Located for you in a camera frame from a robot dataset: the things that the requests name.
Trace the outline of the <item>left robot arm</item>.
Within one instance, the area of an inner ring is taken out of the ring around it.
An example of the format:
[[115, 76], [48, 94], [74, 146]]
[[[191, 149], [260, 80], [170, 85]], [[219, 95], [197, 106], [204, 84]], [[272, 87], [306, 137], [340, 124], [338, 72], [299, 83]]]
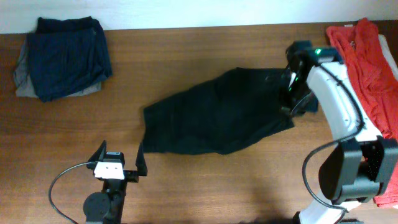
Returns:
[[147, 175], [143, 145], [139, 146], [137, 152], [137, 169], [125, 170], [124, 165], [124, 154], [107, 151], [106, 141], [88, 159], [86, 167], [93, 171], [96, 179], [103, 182], [103, 188], [89, 195], [83, 204], [86, 223], [121, 224], [127, 184], [138, 183], [140, 177]]

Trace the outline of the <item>black t-shirt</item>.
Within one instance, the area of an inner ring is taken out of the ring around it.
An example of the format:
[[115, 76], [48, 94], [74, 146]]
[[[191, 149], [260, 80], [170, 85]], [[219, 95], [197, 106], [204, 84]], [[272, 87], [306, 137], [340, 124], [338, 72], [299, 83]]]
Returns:
[[290, 72], [234, 68], [144, 108], [144, 152], [230, 154], [293, 128], [282, 111]]

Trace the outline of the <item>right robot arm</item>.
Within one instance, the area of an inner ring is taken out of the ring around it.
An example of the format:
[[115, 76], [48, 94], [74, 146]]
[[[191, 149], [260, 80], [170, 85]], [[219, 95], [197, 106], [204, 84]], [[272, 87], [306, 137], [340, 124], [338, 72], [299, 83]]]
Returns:
[[313, 201], [292, 221], [347, 223], [349, 211], [386, 192], [397, 162], [397, 141], [384, 138], [373, 125], [335, 48], [315, 48], [301, 40], [285, 54], [290, 83], [282, 90], [282, 110], [294, 117], [317, 99], [333, 136], [304, 159], [302, 178]]

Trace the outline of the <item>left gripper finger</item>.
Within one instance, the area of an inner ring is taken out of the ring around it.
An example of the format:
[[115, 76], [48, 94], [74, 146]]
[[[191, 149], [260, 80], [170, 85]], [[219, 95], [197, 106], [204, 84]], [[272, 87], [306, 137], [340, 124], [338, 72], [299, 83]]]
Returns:
[[104, 140], [97, 151], [88, 159], [88, 162], [99, 162], [103, 160], [106, 153], [106, 140]]
[[141, 142], [138, 148], [137, 157], [136, 157], [136, 167], [138, 176], [146, 177], [148, 170], [146, 165], [146, 160], [144, 157], [144, 145]]

